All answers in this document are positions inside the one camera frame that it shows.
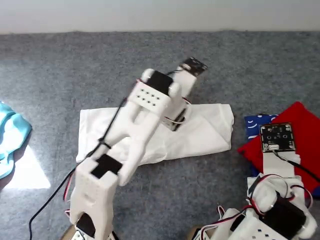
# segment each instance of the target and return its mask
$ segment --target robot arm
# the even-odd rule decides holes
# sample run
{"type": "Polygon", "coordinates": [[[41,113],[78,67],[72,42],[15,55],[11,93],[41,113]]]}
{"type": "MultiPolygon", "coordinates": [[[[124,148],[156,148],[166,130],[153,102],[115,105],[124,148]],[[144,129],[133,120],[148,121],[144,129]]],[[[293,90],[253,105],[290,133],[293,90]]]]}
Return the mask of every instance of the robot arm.
{"type": "Polygon", "coordinates": [[[189,58],[178,67],[173,79],[147,69],[141,79],[137,80],[126,105],[119,111],[104,139],[106,144],[101,144],[75,170],[70,221],[85,233],[87,239],[108,239],[113,230],[116,187],[128,183],[145,154],[146,145],[161,122],[173,131],[177,129],[177,124],[173,122],[183,121],[186,112],[183,97],[190,92],[197,76],[206,69],[206,65],[195,58],[189,58]],[[145,117],[137,122],[136,118],[142,112],[145,117]],[[125,137],[130,137],[132,144],[128,159],[122,165],[107,153],[109,147],[125,137]]]}

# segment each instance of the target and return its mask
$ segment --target carpet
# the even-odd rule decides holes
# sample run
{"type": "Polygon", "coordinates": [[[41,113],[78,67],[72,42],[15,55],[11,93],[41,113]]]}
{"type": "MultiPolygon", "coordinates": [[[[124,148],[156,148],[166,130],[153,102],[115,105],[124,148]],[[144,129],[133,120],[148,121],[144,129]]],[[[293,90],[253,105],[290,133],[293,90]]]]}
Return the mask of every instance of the carpet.
{"type": "MultiPolygon", "coordinates": [[[[246,142],[243,117],[295,101],[320,117],[319,52],[320,32],[0,35],[0,100],[33,127],[15,173],[0,181],[0,238],[28,239],[30,217],[75,166],[81,109],[116,107],[144,69],[168,72],[188,56],[209,67],[191,102],[231,105],[232,149],[140,166],[116,191],[114,230],[122,240],[184,240],[217,220],[217,204],[240,209],[250,175],[236,151],[246,142]]],[[[57,240],[69,227],[62,194],[33,222],[34,240],[57,240]]],[[[320,223],[320,202],[311,213],[320,223]]]]}

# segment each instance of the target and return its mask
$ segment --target white wall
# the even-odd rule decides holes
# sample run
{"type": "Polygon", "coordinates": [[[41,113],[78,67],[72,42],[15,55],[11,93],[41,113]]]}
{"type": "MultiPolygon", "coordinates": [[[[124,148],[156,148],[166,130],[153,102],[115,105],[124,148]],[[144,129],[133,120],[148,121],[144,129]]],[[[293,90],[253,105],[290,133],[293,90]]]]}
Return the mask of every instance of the white wall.
{"type": "Polygon", "coordinates": [[[320,0],[0,0],[0,34],[320,30],[320,0]]]}

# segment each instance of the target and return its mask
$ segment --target red and white wire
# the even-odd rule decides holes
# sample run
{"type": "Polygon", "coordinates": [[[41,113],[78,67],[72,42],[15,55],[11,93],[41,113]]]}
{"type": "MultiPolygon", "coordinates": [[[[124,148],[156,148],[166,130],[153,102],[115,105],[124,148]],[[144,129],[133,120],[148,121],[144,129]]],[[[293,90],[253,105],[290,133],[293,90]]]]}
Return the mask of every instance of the red and white wire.
{"type": "Polygon", "coordinates": [[[285,183],[285,186],[286,186],[286,192],[285,192],[285,195],[282,196],[282,197],[286,198],[287,195],[288,195],[288,192],[289,192],[290,188],[289,188],[289,185],[288,185],[287,181],[286,181],[282,176],[280,176],[280,175],[278,175],[278,174],[273,174],[273,173],[271,173],[271,174],[267,174],[267,175],[262,176],[261,179],[259,180],[259,182],[257,183],[257,185],[260,184],[261,182],[263,182],[264,180],[270,178],[270,177],[275,177],[275,178],[279,178],[279,179],[283,180],[283,182],[285,183]]]}
{"type": "Polygon", "coordinates": [[[216,207],[216,211],[219,213],[219,220],[221,220],[226,213],[225,209],[221,205],[219,205],[216,207]]]}
{"type": "Polygon", "coordinates": [[[246,205],[240,212],[238,212],[237,214],[235,214],[235,215],[233,215],[233,216],[226,217],[226,218],[224,218],[224,219],[220,219],[220,220],[218,220],[218,221],[216,221],[216,222],[213,222],[212,224],[203,226],[203,227],[201,228],[201,230],[200,230],[200,239],[201,239],[201,240],[204,240],[204,232],[205,232],[205,231],[207,231],[207,230],[209,230],[209,229],[215,229],[215,228],[217,228],[220,224],[223,224],[223,223],[225,223],[225,222],[227,222],[227,221],[230,221],[230,220],[232,220],[232,219],[240,216],[245,210],[247,210],[247,209],[252,209],[252,208],[253,208],[253,206],[251,206],[251,205],[246,205]]]}
{"type": "Polygon", "coordinates": [[[306,191],[306,192],[308,193],[309,197],[310,197],[310,204],[309,204],[309,206],[308,206],[307,208],[308,208],[308,209],[311,209],[311,208],[312,208],[312,206],[313,206],[313,204],[314,204],[314,198],[312,197],[312,194],[311,194],[311,192],[310,192],[308,189],[306,189],[304,186],[301,186],[301,185],[292,185],[292,186],[290,186],[290,188],[291,188],[291,189],[293,189],[293,188],[301,188],[301,189],[303,189],[304,191],[306,191]]]}
{"type": "MultiPolygon", "coordinates": [[[[188,99],[186,99],[185,97],[182,97],[183,98],[183,100],[188,104],[188,105],[191,105],[191,102],[188,100],[188,99]]],[[[187,109],[187,111],[188,111],[188,115],[190,116],[191,115],[191,108],[190,107],[188,107],[188,109],[187,109]]],[[[172,123],[174,123],[174,124],[183,124],[185,121],[186,121],[186,117],[184,117],[184,120],[183,121],[173,121],[171,118],[169,118],[169,117],[164,117],[165,119],[167,119],[167,120],[169,120],[170,122],[172,122],[172,123]]]]}
{"type": "Polygon", "coordinates": [[[63,193],[63,201],[65,202],[68,202],[69,200],[67,200],[67,197],[68,197],[68,192],[70,190],[70,186],[71,186],[71,182],[72,182],[72,177],[73,177],[73,174],[70,175],[67,183],[66,183],[66,186],[65,186],[65,189],[64,189],[64,193],[63,193]]]}
{"type": "Polygon", "coordinates": [[[64,213],[65,215],[67,215],[68,218],[70,217],[70,209],[65,210],[64,213]]]}

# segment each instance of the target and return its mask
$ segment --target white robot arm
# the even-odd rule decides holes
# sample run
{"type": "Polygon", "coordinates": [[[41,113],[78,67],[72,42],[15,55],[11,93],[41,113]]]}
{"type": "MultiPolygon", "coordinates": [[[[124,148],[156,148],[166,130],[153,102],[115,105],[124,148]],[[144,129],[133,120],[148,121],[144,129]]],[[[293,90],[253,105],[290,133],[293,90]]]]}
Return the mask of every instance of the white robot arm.
{"type": "Polygon", "coordinates": [[[199,74],[208,67],[191,57],[174,71],[173,79],[153,69],[144,71],[102,144],[75,170],[70,221],[86,239],[107,240],[113,230],[113,199],[118,185],[128,183],[161,122],[174,131],[184,121],[186,97],[199,74]],[[136,121],[141,112],[144,119],[136,121]],[[108,150],[130,137],[128,159],[122,165],[108,150]]]}
{"type": "Polygon", "coordinates": [[[263,174],[247,179],[250,205],[245,214],[228,209],[223,219],[204,226],[193,240],[298,240],[313,236],[318,226],[309,212],[312,195],[288,163],[300,163],[291,124],[260,126],[260,140],[263,174]],[[308,207],[305,192],[310,196],[308,207]],[[207,231],[211,228],[215,228],[213,233],[207,231]]]}

